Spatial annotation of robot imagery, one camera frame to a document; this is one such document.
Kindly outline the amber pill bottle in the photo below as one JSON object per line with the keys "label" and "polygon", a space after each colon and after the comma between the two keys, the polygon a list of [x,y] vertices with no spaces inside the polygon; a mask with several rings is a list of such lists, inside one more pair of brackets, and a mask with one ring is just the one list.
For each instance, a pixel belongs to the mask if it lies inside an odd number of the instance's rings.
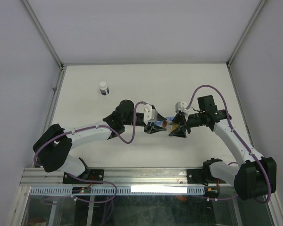
{"label": "amber pill bottle", "polygon": [[172,121],[163,120],[161,127],[167,129],[169,132],[172,132],[179,127],[179,124]]}

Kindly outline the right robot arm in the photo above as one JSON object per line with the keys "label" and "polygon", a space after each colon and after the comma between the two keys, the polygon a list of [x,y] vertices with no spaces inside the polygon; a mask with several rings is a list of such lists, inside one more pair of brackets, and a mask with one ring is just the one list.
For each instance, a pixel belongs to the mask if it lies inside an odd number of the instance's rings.
{"label": "right robot arm", "polygon": [[186,138],[192,128],[210,128],[229,149],[237,166],[231,166],[221,159],[211,158],[203,162],[199,173],[192,176],[196,182],[208,185],[222,180],[231,184],[242,200],[276,191],[277,165],[273,158],[265,158],[251,144],[247,143],[233,126],[231,116],[225,109],[219,110],[212,95],[198,98],[198,113],[190,114],[186,102],[175,104],[176,115],[172,123],[176,125],[169,136]]}

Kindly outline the white cap pill bottle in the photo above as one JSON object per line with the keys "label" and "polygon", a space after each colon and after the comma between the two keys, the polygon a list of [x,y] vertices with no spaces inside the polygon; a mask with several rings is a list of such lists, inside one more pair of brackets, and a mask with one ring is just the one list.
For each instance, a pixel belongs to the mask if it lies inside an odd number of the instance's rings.
{"label": "white cap pill bottle", "polygon": [[107,96],[109,94],[108,84],[105,81],[99,83],[99,88],[102,95]]}

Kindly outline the blue weekly pill organizer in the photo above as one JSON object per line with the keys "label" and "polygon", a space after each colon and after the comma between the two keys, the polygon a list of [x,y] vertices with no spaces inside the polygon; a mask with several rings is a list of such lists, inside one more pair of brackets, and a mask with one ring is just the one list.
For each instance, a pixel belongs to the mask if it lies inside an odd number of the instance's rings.
{"label": "blue weekly pill organizer", "polygon": [[174,116],[172,117],[166,117],[165,119],[163,120],[159,120],[159,121],[154,121],[153,123],[157,126],[160,126],[160,127],[167,127],[171,121],[173,120]]}

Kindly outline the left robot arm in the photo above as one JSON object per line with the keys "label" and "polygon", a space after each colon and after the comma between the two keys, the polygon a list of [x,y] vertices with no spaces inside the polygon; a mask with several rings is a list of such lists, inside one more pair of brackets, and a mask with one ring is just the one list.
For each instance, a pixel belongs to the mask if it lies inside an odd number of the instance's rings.
{"label": "left robot arm", "polygon": [[121,137],[126,126],[132,126],[133,132],[137,127],[143,127],[144,132],[152,134],[165,130],[156,124],[165,120],[155,106],[147,102],[134,104],[131,100],[123,100],[109,116],[97,123],[71,129],[59,124],[51,125],[33,145],[33,162],[48,173],[59,170],[73,176],[77,182],[84,183],[89,179],[90,169],[82,158],[70,154],[72,149],[116,137],[125,144],[130,144],[133,142],[132,138],[127,141]]}

